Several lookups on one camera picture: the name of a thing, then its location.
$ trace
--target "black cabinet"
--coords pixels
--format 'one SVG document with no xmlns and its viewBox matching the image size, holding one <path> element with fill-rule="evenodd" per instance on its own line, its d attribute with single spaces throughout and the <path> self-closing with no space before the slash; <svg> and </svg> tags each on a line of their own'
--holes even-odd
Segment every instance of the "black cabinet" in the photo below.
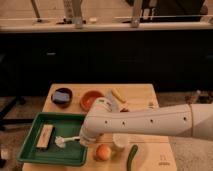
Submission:
<svg viewBox="0 0 213 171">
<path fill-rule="evenodd" d="M 0 34 L 0 94 L 12 85 L 46 95 L 52 83 L 212 89 L 212 39 L 213 30 Z"/>
</svg>

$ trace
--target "white cup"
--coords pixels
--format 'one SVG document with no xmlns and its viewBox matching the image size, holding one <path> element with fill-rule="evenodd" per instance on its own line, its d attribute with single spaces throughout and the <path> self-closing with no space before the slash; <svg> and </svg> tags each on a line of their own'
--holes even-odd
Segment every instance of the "white cup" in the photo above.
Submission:
<svg viewBox="0 0 213 171">
<path fill-rule="evenodd" d="M 129 134 L 113 134 L 112 140 L 115 150 L 123 151 L 129 145 Z"/>
</svg>

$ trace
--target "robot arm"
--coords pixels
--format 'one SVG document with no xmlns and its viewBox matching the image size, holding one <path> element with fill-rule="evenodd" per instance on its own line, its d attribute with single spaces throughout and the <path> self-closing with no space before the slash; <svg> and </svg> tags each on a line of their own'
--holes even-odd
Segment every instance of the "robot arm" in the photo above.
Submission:
<svg viewBox="0 0 213 171">
<path fill-rule="evenodd" d="M 110 101 L 98 98 L 81 127 L 80 143 L 88 146 L 103 133 L 168 135 L 213 140 L 213 105 L 185 104 L 112 113 Z"/>
</svg>

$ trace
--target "wooden table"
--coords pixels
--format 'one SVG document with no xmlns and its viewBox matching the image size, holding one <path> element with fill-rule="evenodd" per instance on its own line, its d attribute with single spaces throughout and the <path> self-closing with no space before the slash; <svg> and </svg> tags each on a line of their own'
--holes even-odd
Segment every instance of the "wooden table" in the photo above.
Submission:
<svg viewBox="0 0 213 171">
<path fill-rule="evenodd" d="M 59 108 L 51 102 L 52 93 L 58 88 L 66 87 L 73 91 L 73 100 L 67 108 Z M 119 108 L 130 111 L 147 109 L 152 105 L 158 107 L 154 88 L 151 84 L 53 84 L 47 96 L 43 112 L 85 113 L 79 106 L 79 100 L 88 90 L 99 90 L 103 94 L 117 88 L 127 102 Z M 139 146 L 132 163 L 133 171 L 174 171 L 177 170 L 173 153 L 166 136 L 130 135 L 130 145 L 122 153 L 115 153 L 109 161 L 98 162 L 94 159 L 94 152 L 100 143 L 113 146 L 112 134 L 104 134 L 97 143 L 88 148 L 86 163 L 82 167 L 70 167 L 48 164 L 24 163 L 23 171 L 125 171 L 126 160 L 133 144 Z"/>
</svg>

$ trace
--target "orange bowl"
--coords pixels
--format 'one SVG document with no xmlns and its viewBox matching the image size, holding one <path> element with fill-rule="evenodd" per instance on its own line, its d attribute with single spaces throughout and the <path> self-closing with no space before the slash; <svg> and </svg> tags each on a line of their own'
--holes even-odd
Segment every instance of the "orange bowl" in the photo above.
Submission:
<svg viewBox="0 0 213 171">
<path fill-rule="evenodd" d="M 104 97 L 104 95 L 101 92 L 96 91 L 96 90 L 91 90 L 91 91 L 86 92 L 80 100 L 81 108 L 84 111 L 88 112 L 89 109 L 91 108 L 93 102 L 98 97 Z"/>
</svg>

